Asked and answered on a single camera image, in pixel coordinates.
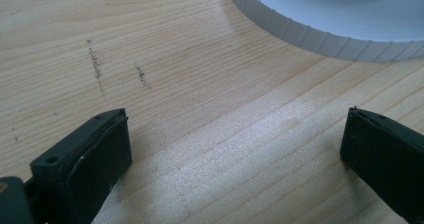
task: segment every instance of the wooden table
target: wooden table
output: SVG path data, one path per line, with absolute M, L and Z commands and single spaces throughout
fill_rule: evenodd
M 230 0 L 0 0 L 0 77 L 0 176 L 126 108 L 94 223 L 404 223 L 339 149 L 355 105 L 424 133 L 424 58 L 326 58 Z

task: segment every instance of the black plastic part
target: black plastic part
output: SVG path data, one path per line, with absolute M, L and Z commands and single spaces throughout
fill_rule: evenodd
M 0 223 L 35 224 L 24 184 L 17 177 L 0 178 Z
M 341 159 L 397 214 L 424 223 L 424 136 L 387 118 L 349 110 Z
M 31 163 L 28 186 L 51 209 L 35 216 L 49 224 L 91 223 L 131 161 L 125 110 L 93 117 Z

